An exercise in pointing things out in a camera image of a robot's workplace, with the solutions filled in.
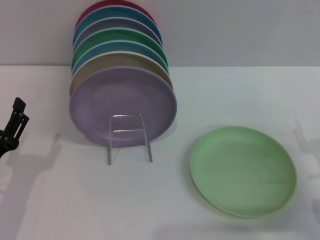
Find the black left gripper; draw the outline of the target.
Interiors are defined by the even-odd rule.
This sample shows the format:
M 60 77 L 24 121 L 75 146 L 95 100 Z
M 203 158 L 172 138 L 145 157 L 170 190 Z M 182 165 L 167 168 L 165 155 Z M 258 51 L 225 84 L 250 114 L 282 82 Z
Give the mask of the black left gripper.
M 18 148 L 19 139 L 30 119 L 24 114 L 26 103 L 21 98 L 15 98 L 12 108 L 13 111 L 5 129 L 0 131 L 0 157 Z

